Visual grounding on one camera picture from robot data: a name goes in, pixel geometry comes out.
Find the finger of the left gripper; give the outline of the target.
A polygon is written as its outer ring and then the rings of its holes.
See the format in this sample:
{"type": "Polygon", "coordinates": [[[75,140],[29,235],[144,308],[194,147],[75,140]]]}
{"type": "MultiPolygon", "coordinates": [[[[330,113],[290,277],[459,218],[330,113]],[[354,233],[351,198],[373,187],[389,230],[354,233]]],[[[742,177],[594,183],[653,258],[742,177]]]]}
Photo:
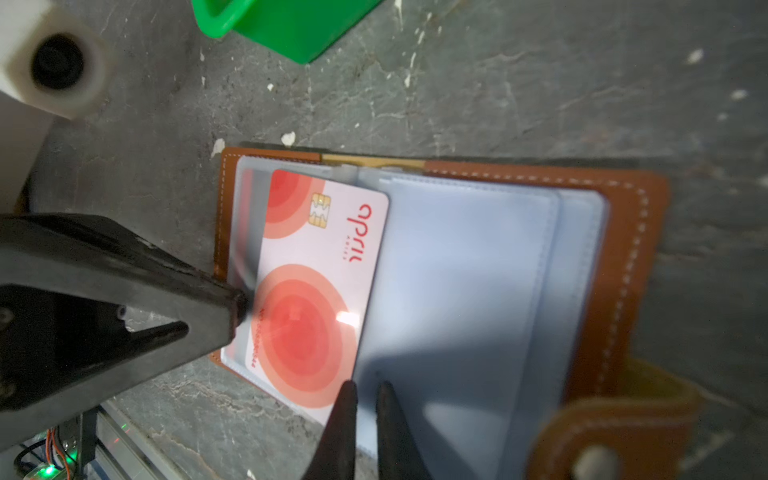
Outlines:
{"type": "Polygon", "coordinates": [[[243,291],[90,214],[1,218],[1,445],[227,344],[243,291]]]}

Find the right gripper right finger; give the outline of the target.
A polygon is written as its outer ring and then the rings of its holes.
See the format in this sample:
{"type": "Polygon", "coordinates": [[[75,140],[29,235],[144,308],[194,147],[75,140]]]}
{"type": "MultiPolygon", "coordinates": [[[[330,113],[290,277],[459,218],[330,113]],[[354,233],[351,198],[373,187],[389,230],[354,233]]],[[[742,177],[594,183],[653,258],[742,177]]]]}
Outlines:
{"type": "Polygon", "coordinates": [[[379,478],[431,480],[390,382],[378,387],[376,415],[379,478]]]}

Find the green plastic card tray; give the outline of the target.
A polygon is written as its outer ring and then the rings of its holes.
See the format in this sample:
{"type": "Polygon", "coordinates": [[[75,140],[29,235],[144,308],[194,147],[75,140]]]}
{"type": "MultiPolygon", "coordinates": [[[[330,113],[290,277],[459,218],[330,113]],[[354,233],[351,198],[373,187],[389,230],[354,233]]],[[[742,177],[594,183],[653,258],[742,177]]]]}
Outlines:
{"type": "Polygon", "coordinates": [[[192,0],[206,36],[237,33],[308,64],[378,6],[378,0],[192,0]]]}

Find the brown leather card holder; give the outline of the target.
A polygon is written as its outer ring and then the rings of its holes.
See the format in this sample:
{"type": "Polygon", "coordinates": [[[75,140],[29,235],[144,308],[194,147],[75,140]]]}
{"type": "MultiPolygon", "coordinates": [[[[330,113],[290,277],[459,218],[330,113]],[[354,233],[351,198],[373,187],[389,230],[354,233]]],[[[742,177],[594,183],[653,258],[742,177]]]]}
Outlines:
{"type": "Polygon", "coordinates": [[[623,479],[674,479],[700,398],[684,380],[628,355],[669,203],[665,178],[640,170],[402,159],[430,177],[563,187],[611,206],[586,324],[558,409],[537,426],[515,479],[566,479],[591,447],[615,451],[623,479]]]}

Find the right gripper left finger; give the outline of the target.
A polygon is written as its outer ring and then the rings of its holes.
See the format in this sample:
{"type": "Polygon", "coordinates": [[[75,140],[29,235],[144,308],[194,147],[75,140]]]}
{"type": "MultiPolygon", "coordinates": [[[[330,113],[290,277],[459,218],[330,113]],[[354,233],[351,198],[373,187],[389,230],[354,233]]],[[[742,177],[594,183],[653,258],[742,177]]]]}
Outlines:
{"type": "Polygon", "coordinates": [[[352,480],[356,462],[357,386],[345,381],[303,480],[352,480]]]}

